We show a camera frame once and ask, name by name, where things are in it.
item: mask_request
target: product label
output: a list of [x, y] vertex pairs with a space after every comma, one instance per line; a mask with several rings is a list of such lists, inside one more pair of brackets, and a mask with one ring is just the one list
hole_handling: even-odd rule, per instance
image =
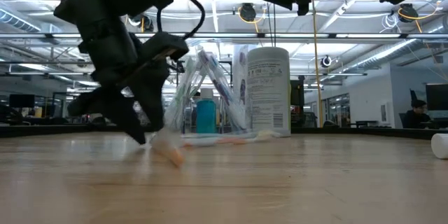
[[248, 62], [246, 119], [254, 130], [289, 129], [289, 64], [284, 59]]

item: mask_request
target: black robot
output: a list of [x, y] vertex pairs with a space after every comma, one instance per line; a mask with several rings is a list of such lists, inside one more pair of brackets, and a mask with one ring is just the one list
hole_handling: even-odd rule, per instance
[[[204, 21], [204, 9], [198, 26], [184, 37], [162, 31], [160, 13], [173, 0], [63, 0], [54, 15], [77, 26], [83, 42], [82, 53], [88, 53], [95, 71], [92, 78], [101, 87], [85, 93], [70, 103], [71, 116], [101, 113], [139, 144], [145, 144], [144, 129], [133, 109], [132, 100], [121, 90], [129, 87], [148, 116], [152, 131], [164, 127], [162, 86], [169, 76], [167, 57], [177, 61], [188, 52], [185, 39], [191, 37]], [[136, 16], [150, 7], [158, 9], [156, 33], [145, 43], [126, 30], [120, 17]]]

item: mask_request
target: computer monitor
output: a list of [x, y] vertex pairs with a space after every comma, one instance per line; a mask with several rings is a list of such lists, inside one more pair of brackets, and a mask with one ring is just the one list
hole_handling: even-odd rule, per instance
[[34, 94], [10, 94], [9, 106], [11, 108], [34, 108]]
[[426, 102], [428, 110], [448, 111], [448, 84], [427, 84]]

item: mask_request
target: yellow cable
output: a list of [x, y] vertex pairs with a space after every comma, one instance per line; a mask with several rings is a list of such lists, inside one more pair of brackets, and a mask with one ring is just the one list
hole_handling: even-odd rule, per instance
[[[417, 28], [419, 29], [420, 33], [423, 33], [423, 30], [421, 29], [421, 26], [420, 26], [418, 20], [415, 20], [415, 24], [417, 25]], [[431, 52], [431, 56], [433, 56], [433, 60], [434, 60], [435, 65], [439, 67], [439, 70], [442, 73], [442, 75], [445, 77], [446, 80], [448, 80], [448, 77], [445, 74], [445, 72], [443, 71], [442, 67], [440, 66], [440, 64], [437, 63], [437, 60], [435, 59], [433, 51], [431, 50], [431, 48], [429, 48], [429, 45], [427, 43], [424, 43], [424, 44], [427, 47], [427, 49]]]
[[420, 33], [423, 33], [423, 31], [421, 30], [419, 21], [415, 20], [415, 23], [417, 24], [417, 28], [419, 28]]
[[316, 8], [314, 6], [314, 0], [311, 0], [313, 3], [313, 25], [314, 25], [314, 63], [316, 65], [316, 80], [317, 80], [317, 97], [318, 97], [318, 107], [319, 107], [319, 127], [323, 125], [323, 114], [322, 114], [322, 101], [321, 101], [321, 80], [319, 78], [319, 68], [318, 68], [318, 60], [317, 60], [317, 24], [316, 24]]
[[258, 23], [259, 21], [265, 19], [266, 10], [263, 9], [263, 16], [260, 17], [260, 19], [259, 19], [259, 20], [256, 20], [256, 21], [245, 21], [245, 20], [241, 17], [240, 12], [241, 12], [241, 7], [238, 8], [238, 17], [239, 17], [239, 19], [242, 20], [243, 22], [248, 23], [248, 24], [255, 24], [255, 30], [256, 30], [257, 33], [258, 33], [258, 25], [257, 25], [257, 23]]
[[48, 103], [48, 93], [49, 93], [49, 89], [47, 89], [47, 93], [46, 93], [46, 95], [45, 95], [45, 105], [43, 106], [43, 112], [42, 112], [42, 114], [45, 114], [45, 118], [47, 118], [47, 103]]
[[431, 14], [429, 14], [429, 15], [427, 15], [427, 16], [424, 16], [424, 17], [409, 17], [409, 16], [406, 16], [406, 15], [402, 14], [402, 13], [401, 13], [402, 10], [403, 10], [403, 8], [398, 9], [398, 14], [399, 14], [400, 16], [402, 16], [402, 17], [404, 17], [404, 18], [407, 18], [407, 19], [411, 19], [411, 20], [422, 20], [422, 19], [429, 18], [430, 16], [434, 15], [434, 14], [437, 12], [437, 7], [435, 8], [435, 10], [434, 10], [433, 13], [431, 13]]

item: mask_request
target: wooden table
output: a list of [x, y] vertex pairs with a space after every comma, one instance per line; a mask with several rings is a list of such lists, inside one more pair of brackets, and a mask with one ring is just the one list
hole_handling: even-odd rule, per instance
[[0, 223], [448, 223], [429, 141], [297, 135], [185, 152], [123, 134], [0, 139]]

